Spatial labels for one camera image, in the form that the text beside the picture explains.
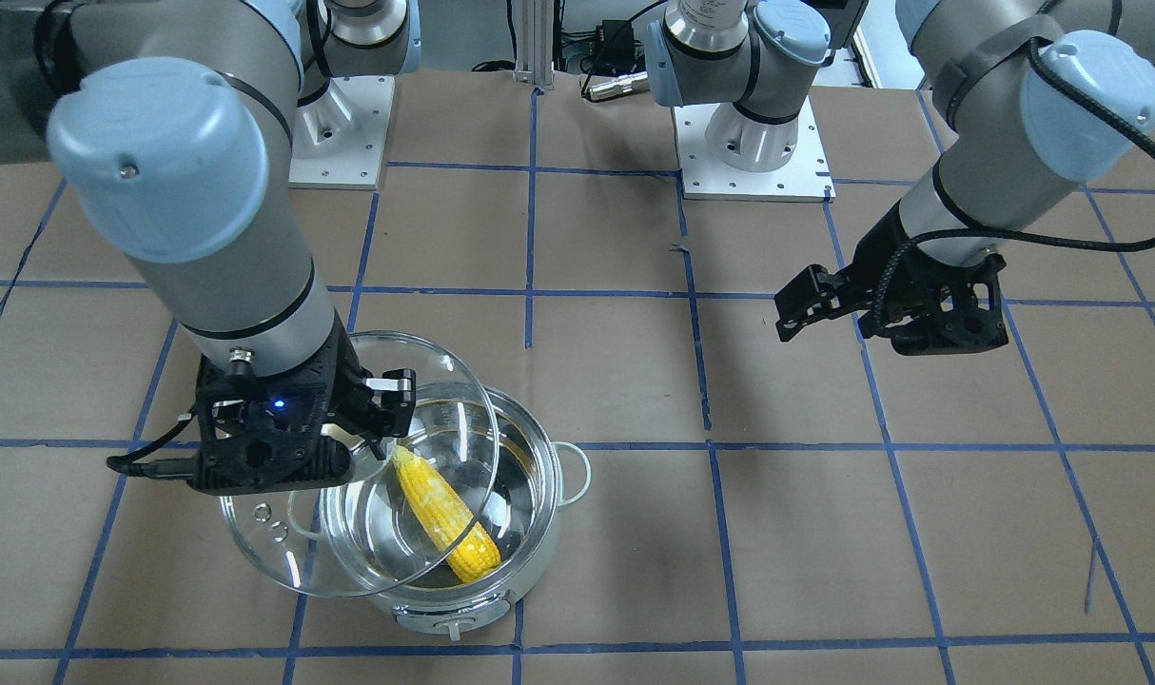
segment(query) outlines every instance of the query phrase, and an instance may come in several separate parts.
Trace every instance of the pot handle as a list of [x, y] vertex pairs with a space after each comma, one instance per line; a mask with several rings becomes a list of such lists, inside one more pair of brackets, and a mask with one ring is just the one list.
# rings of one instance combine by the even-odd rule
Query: pot handle
[[578, 491], [578, 494], [574, 494], [573, 498], [568, 499], [565, 498], [564, 472], [557, 472], [559, 475], [557, 477], [557, 482], [559, 482], [560, 484], [559, 486], [560, 502], [558, 502], [557, 506], [568, 507], [573, 502], [576, 502], [578, 499], [582, 499], [583, 496], [586, 496], [586, 491], [590, 490], [590, 477], [591, 477], [590, 457], [586, 455], [586, 452], [583, 452], [581, 447], [574, 445], [573, 442], [552, 442], [552, 447], [557, 451], [557, 456], [560, 456], [561, 452], [568, 452], [569, 454], [578, 455], [579, 459], [581, 459], [582, 467], [586, 468], [586, 483], [582, 483], [581, 490]]
[[322, 541], [322, 538], [325, 538], [325, 534], [312, 533], [310, 529], [299, 526], [299, 522], [295, 520], [295, 500], [298, 498], [299, 490], [291, 490], [290, 499], [288, 499], [285, 507], [285, 520], [290, 523], [290, 528], [295, 530], [295, 533], [303, 535], [303, 537], [307, 537], [308, 541]]

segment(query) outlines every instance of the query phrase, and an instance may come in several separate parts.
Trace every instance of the white pot handle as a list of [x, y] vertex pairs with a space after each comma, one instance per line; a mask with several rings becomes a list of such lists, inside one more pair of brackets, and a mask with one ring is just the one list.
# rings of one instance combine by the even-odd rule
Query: white pot handle
[[586, 452], [583, 452], [581, 447], [574, 445], [573, 442], [552, 442], [552, 447], [557, 451], [557, 456], [560, 456], [561, 454], [564, 454], [564, 452], [568, 452], [569, 454], [580, 456], [582, 467], [586, 469], [586, 483], [582, 483], [581, 490], [578, 491], [578, 494], [574, 494], [573, 498], [568, 499], [565, 498], [564, 472], [557, 472], [557, 483], [559, 483], [559, 490], [560, 490], [560, 502], [558, 502], [557, 506], [568, 507], [573, 502], [576, 502], [578, 499], [582, 499], [583, 496], [586, 496], [586, 491], [590, 490], [590, 477], [591, 477], [590, 457], [586, 455]]

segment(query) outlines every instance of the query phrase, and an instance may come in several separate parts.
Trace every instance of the metal post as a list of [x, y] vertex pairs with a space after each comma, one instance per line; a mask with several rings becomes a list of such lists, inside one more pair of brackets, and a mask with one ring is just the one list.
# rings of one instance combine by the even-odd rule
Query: metal post
[[514, 0], [514, 79], [552, 90], [552, 0]]

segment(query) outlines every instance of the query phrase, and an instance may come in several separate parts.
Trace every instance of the clear glass pot lid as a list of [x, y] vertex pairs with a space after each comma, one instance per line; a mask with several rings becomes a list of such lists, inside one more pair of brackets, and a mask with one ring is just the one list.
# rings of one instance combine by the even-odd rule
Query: clear glass pot lid
[[[385, 439], [380, 447], [387, 459], [379, 460], [367, 441], [326, 425], [326, 434], [350, 448], [350, 483], [222, 499], [234, 542], [262, 573], [321, 597], [382, 593], [444, 563], [460, 574], [487, 535], [470, 512], [485, 508], [498, 472], [494, 405], [467, 364], [407, 333], [357, 333], [351, 340], [362, 365], [375, 375], [416, 370], [418, 402], [408, 437]], [[429, 401], [439, 397], [455, 401]], [[401, 451], [394, 463], [397, 447], [412, 454]], [[430, 477], [441, 478], [450, 494], [442, 487], [423, 496], [422, 484]], [[455, 496], [462, 506], [453, 506]], [[440, 515], [446, 520], [439, 521]], [[487, 556], [483, 560], [499, 564]]]

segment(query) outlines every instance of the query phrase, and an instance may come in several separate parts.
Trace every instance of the corn cob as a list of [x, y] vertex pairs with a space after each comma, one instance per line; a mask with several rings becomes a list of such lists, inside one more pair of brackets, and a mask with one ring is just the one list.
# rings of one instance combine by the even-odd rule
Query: corn cob
[[[450, 483], [416, 452], [396, 445], [392, 453], [396, 478], [408, 506], [439, 551], [446, 550], [468, 527], [472, 511], [463, 504]], [[500, 551], [480, 523], [472, 526], [463, 542], [447, 557], [450, 571], [463, 582], [489, 575], [500, 565]]]

